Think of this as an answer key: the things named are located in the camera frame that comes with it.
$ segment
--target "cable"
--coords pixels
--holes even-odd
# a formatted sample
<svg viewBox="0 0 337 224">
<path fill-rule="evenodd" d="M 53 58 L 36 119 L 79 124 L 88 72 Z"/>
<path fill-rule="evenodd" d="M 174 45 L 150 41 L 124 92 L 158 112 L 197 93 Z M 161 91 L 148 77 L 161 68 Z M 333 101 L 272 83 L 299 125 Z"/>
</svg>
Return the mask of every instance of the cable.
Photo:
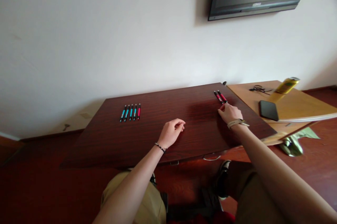
<svg viewBox="0 0 337 224">
<path fill-rule="evenodd" d="M 270 90 L 266 91 L 266 89 L 265 89 L 265 88 L 262 88 L 261 85 L 255 85 L 254 88 L 249 89 L 249 90 L 250 90 L 250 91 L 258 91 L 258 92 L 260 92 L 260 93 L 268 94 L 267 92 L 272 91 L 273 89 L 270 89 Z"/>
</svg>

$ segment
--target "black phone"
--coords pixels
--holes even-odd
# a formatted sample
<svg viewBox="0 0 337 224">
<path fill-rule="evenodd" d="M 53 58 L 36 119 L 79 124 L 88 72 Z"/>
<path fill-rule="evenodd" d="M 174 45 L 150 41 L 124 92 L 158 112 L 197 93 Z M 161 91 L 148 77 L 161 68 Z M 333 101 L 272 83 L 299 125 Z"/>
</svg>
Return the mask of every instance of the black phone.
<svg viewBox="0 0 337 224">
<path fill-rule="evenodd" d="M 268 101 L 260 101 L 260 116 L 271 119 L 273 121 L 278 121 L 278 114 L 275 103 Z"/>
</svg>

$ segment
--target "khaki pants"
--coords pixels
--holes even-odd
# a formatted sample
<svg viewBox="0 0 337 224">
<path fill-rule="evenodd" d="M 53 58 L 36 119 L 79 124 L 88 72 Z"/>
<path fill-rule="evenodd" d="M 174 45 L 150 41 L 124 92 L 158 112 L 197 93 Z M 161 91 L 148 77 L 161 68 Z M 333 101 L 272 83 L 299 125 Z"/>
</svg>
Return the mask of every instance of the khaki pants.
<svg viewBox="0 0 337 224">
<path fill-rule="evenodd" d="M 119 173 L 108 183 L 102 195 L 101 208 L 128 173 Z M 289 223 L 265 191 L 251 163 L 231 161 L 224 186 L 238 202 L 235 223 Z M 166 223 L 164 203 L 151 183 L 147 186 L 134 223 Z"/>
</svg>

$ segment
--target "shoe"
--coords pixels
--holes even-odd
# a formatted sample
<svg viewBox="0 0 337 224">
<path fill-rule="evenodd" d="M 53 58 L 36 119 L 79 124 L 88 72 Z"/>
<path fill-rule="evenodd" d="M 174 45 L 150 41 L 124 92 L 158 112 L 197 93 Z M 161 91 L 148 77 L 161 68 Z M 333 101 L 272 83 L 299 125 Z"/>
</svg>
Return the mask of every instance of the shoe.
<svg viewBox="0 0 337 224">
<path fill-rule="evenodd" d="M 226 160 L 222 163 L 219 169 L 219 176 L 214 186 L 214 192 L 219 197 L 220 200 L 224 200 L 228 197 L 224 183 L 225 179 L 228 176 L 228 167 L 230 162 L 231 162 L 230 160 Z"/>
<path fill-rule="evenodd" d="M 157 183 L 156 183 L 156 176 L 154 175 L 154 173 L 152 174 L 152 176 L 151 176 L 151 178 L 150 178 L 150 182 L 151 182 L 154 186 L 157 185 Z"/>
</svg>

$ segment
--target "light wood side table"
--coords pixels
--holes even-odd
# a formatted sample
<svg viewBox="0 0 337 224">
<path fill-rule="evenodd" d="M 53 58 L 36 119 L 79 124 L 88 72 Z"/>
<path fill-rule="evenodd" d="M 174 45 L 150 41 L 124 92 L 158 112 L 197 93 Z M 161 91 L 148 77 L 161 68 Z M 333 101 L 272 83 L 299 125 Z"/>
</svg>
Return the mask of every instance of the light wood side table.
<svg viewBox="0 0 337 224">
<path fill-rule="evenodd" d="M 263 139 L 266 145 L 282 143 L 282 139 L 309 127 L 310 125 L 337 117 L 337 108 L 326 104 L 304 92 L 292 89 L 288 94 L 279 94 L 274 90 L 281 84 L 280 81 L 265 81 L 247 84 L 229 85 L 228 87 L 254 112 L 259 115 L 259 101 L 269 101 L 276 104 L 279 121 L 263 118 L 278 133 Z M 250 91 L 255 85 L 261 85 L 270 95 Z"/>
</svg>

